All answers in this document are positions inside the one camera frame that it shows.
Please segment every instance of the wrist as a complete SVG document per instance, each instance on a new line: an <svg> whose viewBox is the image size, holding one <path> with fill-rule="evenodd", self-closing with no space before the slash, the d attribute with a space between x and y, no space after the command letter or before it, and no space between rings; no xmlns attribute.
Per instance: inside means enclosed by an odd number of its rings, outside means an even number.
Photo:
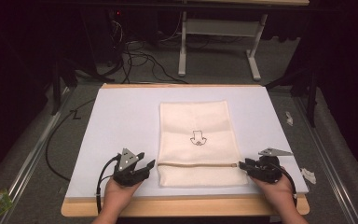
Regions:
<svg viewBox="0 0 358 224"><path fill-rule="evenodd" d="M308 223L297 211L293 201L286 205L275 208L284 224L305 224Z"/></svg>
<svg viewBox="0 0 358 224"><path fill-rule="evenodd" d="M97 216L93 224L115 224L120 212L117 209L108 209L105 207L101 210L101 213Z"/></svg>
<svg viewBox="0 0 358 224"><path fill-rule="evenodd" d="M269 199L268 201L276 210L296 208L293 195L291 193L280 193L279 196L275 196L273 199Z"/></svg>

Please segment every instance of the small white object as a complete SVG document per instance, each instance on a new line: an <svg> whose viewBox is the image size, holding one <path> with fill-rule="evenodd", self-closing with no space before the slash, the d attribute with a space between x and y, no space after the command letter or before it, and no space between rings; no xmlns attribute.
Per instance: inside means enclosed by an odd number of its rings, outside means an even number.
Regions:
<svg viewBox="0 0 358 224"><path fill-rule="evenodd" d="M289 111L286 111L286 123L288 123L290 126L293 126L293 118Z"/></svg>
<svg viewBox="0 0 358 224"><path fill-rule="evenodd" d="M316 184L315 173L308 171L306 168L301 168L301 174L310 181L312 184Z"/></svg>

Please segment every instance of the arrow symbol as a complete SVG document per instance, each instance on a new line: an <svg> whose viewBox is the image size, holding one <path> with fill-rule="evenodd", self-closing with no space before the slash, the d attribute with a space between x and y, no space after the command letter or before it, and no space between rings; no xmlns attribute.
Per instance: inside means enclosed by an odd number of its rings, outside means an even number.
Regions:
<svg viewBox="0 0 358 224"><path fill-rule="evenodd" d="M202 131L193 131L194 137L190 138L191 142L196 146L202 146L206 143L206 138L202 137Z"/></svg>

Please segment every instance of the white board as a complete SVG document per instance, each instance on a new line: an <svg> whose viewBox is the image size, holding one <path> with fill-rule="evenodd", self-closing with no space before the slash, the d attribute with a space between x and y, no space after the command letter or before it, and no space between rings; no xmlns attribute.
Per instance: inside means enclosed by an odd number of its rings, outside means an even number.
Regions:
<svg viewBox="0 0 358 224"><path fill-rule="evenodd" d="M244 158L258 160L267 147L292 151L264 87L183 87L100 89L94 104L66 198L94 198L103 166L125 147L145 153L137 168L158 157L159 104L161 102L227 101L238 147ZM294 157L280 157L296 183L298 193L308 188ZM111 175L113 162L105 172ZM258 194L250 180L240 187L171 189L158 185L156 167L135 196L192 196Z"/></svg>

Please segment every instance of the gray carpet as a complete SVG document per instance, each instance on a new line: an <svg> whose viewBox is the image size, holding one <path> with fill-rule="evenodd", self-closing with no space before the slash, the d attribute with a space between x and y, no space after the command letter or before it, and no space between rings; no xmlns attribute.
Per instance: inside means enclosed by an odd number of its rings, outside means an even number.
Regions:
<svg viewBox="0 0 358 224"><path fill-rule="evenodd" d="M261 41L256 61L262 76L261 82L254 83L251 78L249 65L244 58L244 45L248 44L247 39L228 43L230 38L218 38L210 42L206 47L204 39L194 39L189 43L186 77L182 78L188 83L216 83L216 84L267 84L271 80L280 77L296 48L297 41L279 43L277 39ZM136 51L152 54L161 63L166 72L172 77L178 78L177 67L179 57L179 46L175 42L160 45L158 49L147 45L131 45L132 57ZM126 69L128 56L125 56ZM131 82L160 82L170 80L166 77L161 68L153 63L146 62L145 57L132 58L130 81ZM108 68L99 66L100 71ZM122 71L114 74L117 83L124 80ZM101 83L79 79L78 87L71 91L71 96L62 109L59 122L74 109L89 99L96 96ZM336 123L331 118L324 99L318 93L318 104L315 110L316 129L309 130L307 122L303 119L303 111L296 104L298 99L294 99L287 91L287 87L278 87L270 92L271 101L275 107L278 118L289 141L289 144L296 155L296 160L300 168L307 168L315 173L317 183L315 185L307 181L310 193L307 199L310 204L310 213L305 218L310 223L358 223L348 217L342 203L337 199L337 193L333 188L332 181L324 168L324 158L315 143L311 131L319 134L323 146L327 148L328 156L332 160L338 176L342 180L342 186L348 192L351 203L358 214L358 164L351 152L345 145L344 139L339 133ZM48 125L51 115L52 102L28 127L16 145L7 154L6 159L0 165L0 189L9 188L28 154L33 151L39 136ZM81 119L68 118L57 130L51 139L48 156L51 165L64 176L70 177L76 164L76 157L82 136L87 128L88 119L92 103L81 107L77 116ZM291 113L294 125L286 123L285 112ZM68 182L57 177L47 167L44 155L41 155L36 165L32 177L26 184L26 188L18 200L17 206L12 211L9 218L0 220L0 223L90 223L92 217L63 217L61 215L62 201L68 187ZM256 220L247 220L245 217L221 218L218 223L257 223ZM170 220L121 220L126 223L190 223L194 220L175 219ZM198 223L210 223L208 220L196 220Z"/></svg>

